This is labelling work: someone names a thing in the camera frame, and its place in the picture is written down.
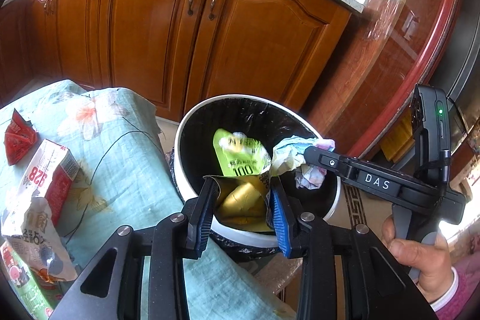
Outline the person's right hand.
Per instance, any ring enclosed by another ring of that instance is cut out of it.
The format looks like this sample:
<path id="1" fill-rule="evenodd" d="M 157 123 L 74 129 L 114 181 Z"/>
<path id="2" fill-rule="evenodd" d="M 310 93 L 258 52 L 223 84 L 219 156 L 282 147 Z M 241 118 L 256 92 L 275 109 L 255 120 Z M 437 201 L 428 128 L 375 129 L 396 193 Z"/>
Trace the person's right hand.
<path id="1" fill-rule="evenodd" d="M 382 242 L 398 263 L 420 271 L 418 289 L 429 303 L 437 301 L 456 285 L 448 242 L 441 234 L 436 235 L 434 244 L 401 240 L 394 227 L 389 216 L 382 225 Z"/>

